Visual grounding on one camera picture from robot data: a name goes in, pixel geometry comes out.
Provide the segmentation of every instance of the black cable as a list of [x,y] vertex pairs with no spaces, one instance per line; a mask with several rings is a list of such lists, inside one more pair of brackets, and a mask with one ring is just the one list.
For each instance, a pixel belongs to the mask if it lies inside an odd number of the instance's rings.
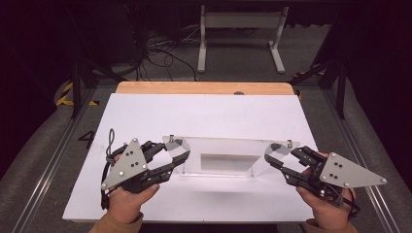
[[200,27],[196,28],[194,31],[192,31],[191,33],[189,33],[189,35],[182,40],[182,43],[180,42],[175,42],[172,40],[163,40],[163,41],[157,41],[157,42],[153,42],[151,44],[148,44],[148,50],[150,49],[150,47],[155,47],[156,49],[159,50],[166,50],[166,51],[172,51],[180,46],[184,46],[188,43],[191,43],[193,41],[193,39],[190,39],[190,37],[194,37],[199,33]]
[[[110,167],[110,162],[106,162],[106,165],[104,166],[103,169],[103,174],[102,174],[102,182],[104,182],[104,180],[107,177],[107,173],[109,171],[109,167]],[[101,201],[100,201],[100,206],[102,208],[102,210],[107,209],[109,210],[109,194],[106,194],[105,190],[100,189],[100,195],[101,195]]]
[[161,36],[160,34],[158,34],[158,35],[149,36],[149,37],[148,37],[148,42],[149,42],[151,39],[154,39],[155,42],[158,42],[158,39],[157,39],[157,38],[161,38],[161,39],[163,40],[162,36]]
[[198,81],[198,79],[197,79],[197,77],[196,77],[196,71],[193,69],[193,67],[190,66],[190,64],[188,64],[188,63],[185,62],[184,60],[180,59],[179,57],[175,56],[174,54],[172,54],[172,53],[170,53],[170,52],[168,52],[168,51],[158,50],[158,49],[153,49],[153,50],[158,51],[158,52],[166,53],[166,54],[172,56],[173,58],[176,58],[177,60],[181,61],[182,63],[186,64],[187,66],[189,66],[190,69],[191,69],[191,71],[193,72],[193,78],[194,78],[194,80],[195,80],[196,82]]
[[143,69],[145,70],[145,77],[146,77],[146,79],[151,82],[152,80],[149,79],[149,77],[148,77],[148,71],[146,70],[145,64],[144,64],[143,62],[142,62],[142,67],[143,67]]
[[115,130],[113,128],[109,131],[109,146],[106,148],[106,157],[110,158],[112,155],[112,143],[115,141]]
[[152,61],[150,61],[150,60],[149,60],[149,62],[151,62],[153,65],[158,66],[158,67],[161,67],[161,68],[165,68],[165,67],[166,67],[166,65],[159,65],[159,64],[154,63],[154,62],[152,62]]
[[[172,61],[170,62],[170,65],[166,64],[167,57],[172,57]],[[173,64],[173,56],[170,56],[170,55],[164,56],[163,62],[164,62],[164,67],[166,68],[167,75],[169,76],[169,79],[173,82],[172,76],[170,75],[169,69],[167,68],[168,66],[171,66]]]
[[140,66],[136,66],[136,81],[139,81],[139,76],[140,76],[140,78],[143,79],[142,72],[140,72]]
[[156,49],[160,49],[160,50],[171,50],[170,48],[172,48],[174,45],[174,41],[172,40],[167,40],[166,38],[162,38],[160,36],[158,36],[158,38],[160,40],[153,40],[152,42],[148,40],[148,44],[147,44],[147,49],[149,50],[151,47],[155,47]]
[[151,45],[151,46],[147,47],[147,50],[149,52],[148,55],[157,55],[157,54],[159,54],[159,51],[150,52],[151,50],[154,50],[154,49],[156,49],[156,50],[165,50],[165,51],[170,52],[170,51],[174,50],[177,47],[177,45],[173,45],[173,42],[170,42],[170,41],[164,41],[164,42],[160,42],[158,44],[161,44],[161,45]]
[[339,194],[340,194],[339,191],[336,190],[336,188],[334,188],[334,187],[333,187],[332,185],[330,185],[329,183],[326,183],[326,186],[327,186],[331,191],[333,191],[334,194],[336,194],[336,195],[339,195]]
[[351,196],[352,196],[352,204],[353,204],[353,205],[351,205],[351,211],[349,212],[349,215],[348,215],[348,219],[351,219],[351,218],[353,218],[353,217],[355,217],[355,216],[358,215],[358,213],[360,212],[361,208],[358,207],[357,204],[355,204],[355,195],[354,195],[354,193],[352,192],[351,188],[349,188],[349,192],[351,193]]
[[129,22],[131,37],[137,49],[135,54],[135,64],[140,66],[148,57],[146,44],[149,40],[148,17],[142,6],[130,3],[124,4],[124,9]]

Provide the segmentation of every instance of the sleeve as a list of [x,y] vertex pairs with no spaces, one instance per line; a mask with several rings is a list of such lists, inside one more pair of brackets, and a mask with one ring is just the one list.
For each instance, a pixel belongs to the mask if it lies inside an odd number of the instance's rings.
[[115,220],[109,213],[106,213],[98,220],[88,233],[137,233],[143,222],[143,214],[132,223],[122,223]]
[[324,230],[319,228],[318,222],[311,218],[306,220],[305,227],[307,233],[358,233],[357,229],[350,221],[348,221],[346,227],[342,229]]

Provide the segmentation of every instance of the wrist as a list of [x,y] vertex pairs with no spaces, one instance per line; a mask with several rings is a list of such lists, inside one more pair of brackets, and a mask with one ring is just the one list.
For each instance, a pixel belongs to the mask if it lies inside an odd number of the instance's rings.
[[348,226],[349,220],[347,215],[316,215],[314,213],[315,220],[318,222],[319,228],[324,230],[339,230]]
[[322,226],[314,218],[307,219],[305,223],[306,223],[305,227],[308,232],[318,232],[318,233],[357,232],[356,230],[353,230],[355,228],[350,223],[350,221],[348,221],[347,224],[343,226],[342,228],[335,228],[335,227],[322,228]]
[[125,224],[133,223],[142,217],[142,213],[140,213],[140,210],[128,212],[121,209],[110,208],[108,213],[116,221]]

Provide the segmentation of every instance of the wooden plank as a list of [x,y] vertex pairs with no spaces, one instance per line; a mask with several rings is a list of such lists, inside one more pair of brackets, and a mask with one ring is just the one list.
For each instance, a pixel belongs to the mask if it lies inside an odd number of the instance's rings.
[[288,83],[122,82],[116,93],[294,95]]

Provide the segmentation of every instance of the clear acrylic box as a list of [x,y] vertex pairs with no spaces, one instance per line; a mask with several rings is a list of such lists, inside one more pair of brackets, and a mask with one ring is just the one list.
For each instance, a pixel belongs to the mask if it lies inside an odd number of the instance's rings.
[[298,142],[163,136],[170,156],[190,150],[185,164],[176,169],[182,176],[255,177],[269,168],[267,153],[282,159],[299,146]]

